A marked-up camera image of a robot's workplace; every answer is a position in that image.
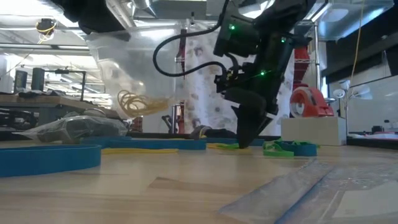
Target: lamp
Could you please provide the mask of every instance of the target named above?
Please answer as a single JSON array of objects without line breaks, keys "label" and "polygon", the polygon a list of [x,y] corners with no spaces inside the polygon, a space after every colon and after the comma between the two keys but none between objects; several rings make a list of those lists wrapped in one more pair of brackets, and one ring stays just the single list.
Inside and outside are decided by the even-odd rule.
[{"label": "lamp", "polygon": [[344,101],[344,110],[346,112],[346,133],[348,134],[348,102],[350,101],[350,99],[353,98],[362,99],[362,100],[372,100],[373,96],[370,87],[366,84],[352,87],[350,95],[348,94],[348,91],[350,89],[349,87],[350,81],[343,80],[340,81],[339,84],[341,89],[333,91],[333,95],[338,99],[346,97],[346,100]]}]

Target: cardboard box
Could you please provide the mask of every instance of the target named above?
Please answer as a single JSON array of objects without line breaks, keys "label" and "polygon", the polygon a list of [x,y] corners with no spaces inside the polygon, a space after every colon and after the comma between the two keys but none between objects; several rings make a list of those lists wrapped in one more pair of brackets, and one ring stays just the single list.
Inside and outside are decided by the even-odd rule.
[{"label": "cardboard box", "polygon": [[338,117],[283,119],[282,139],[342,146],[347,141],[346,120]]}]

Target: workshop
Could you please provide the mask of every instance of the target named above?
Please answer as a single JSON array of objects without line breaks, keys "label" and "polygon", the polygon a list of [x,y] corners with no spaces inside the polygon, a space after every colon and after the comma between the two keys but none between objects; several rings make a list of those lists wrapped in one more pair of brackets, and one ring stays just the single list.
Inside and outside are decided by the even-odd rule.
[{"label": "workshop", "polygon": [[1,224],[398,223],[398,0],[2,2]]}]

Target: transparent plastic sheet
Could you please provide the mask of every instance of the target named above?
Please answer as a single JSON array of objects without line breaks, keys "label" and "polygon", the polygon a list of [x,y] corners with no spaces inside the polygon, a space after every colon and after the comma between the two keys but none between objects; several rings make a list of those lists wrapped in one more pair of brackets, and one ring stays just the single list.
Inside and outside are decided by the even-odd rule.
[{"label": "transparent plastic sheet", "polygon": [[311,161],[298,171],[276,177],[219,212],[246,223],[275,223],[331,170],[332,166]]},{"label": "transparent plastic sheet", "polygon": [[[87,46],[101,70],[106,92],[112,97],[113,109],[120,117],[127,119],[157,113],[176,102],[175,79],[160,74],[154,67],[152,56],[163,40],[179,34],[180,31],[181,26],[134,27],[128,31],[87,36]],[[179,41],[173,41],[158,54],[159,66],[166,72],[176,72],[178,47]],[[126,106],[121,106],[118,100],[122,90],[143,96],[149,103],[135,103],[130,106],[133,112],[126,112],[123,109]],[[148,105],[155,104],[151,102],[157,102],[161,106],[147,110]]]},{"label": "transparent plastic sheet", "polygon": [[90,136],[125,136],[127,128],[115,119],[94,116],[74,116],[24,131],[21,134],[40,142],[79,142]]},{"label": "transparent plastic sheet", "polygon": [[396,223],[398,164],[339,167],[278,223]]}]

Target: wooden surface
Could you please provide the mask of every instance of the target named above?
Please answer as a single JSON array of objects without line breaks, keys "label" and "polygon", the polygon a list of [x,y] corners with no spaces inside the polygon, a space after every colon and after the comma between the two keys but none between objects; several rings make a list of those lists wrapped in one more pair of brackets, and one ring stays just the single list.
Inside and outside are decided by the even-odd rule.
[{"label": "wooden surface", "polygon": [[[397,152],[322,147],[318,159],[392,163]],[[240,223],[216,211],[308,160],[264,158],[259,149],[103,156],[93,169],[0,179],[1,223]]]},{"label": "wooden surface", "polygon": [[96,108],[104,111],[104,113],[107,116],[110,116],[112,118],[119,117],[116,111],[109,110],[101,106],[96,106],[89,103],[81,102],[79,100],[71,100],[62,96],[36,96],[34,98],[25,99],[17,95],[0,95],[0,104],[1,103],[15,103],[15,104],[43,103],[43,104],[70,106],[72,108],[78,108],[83,110]]}]

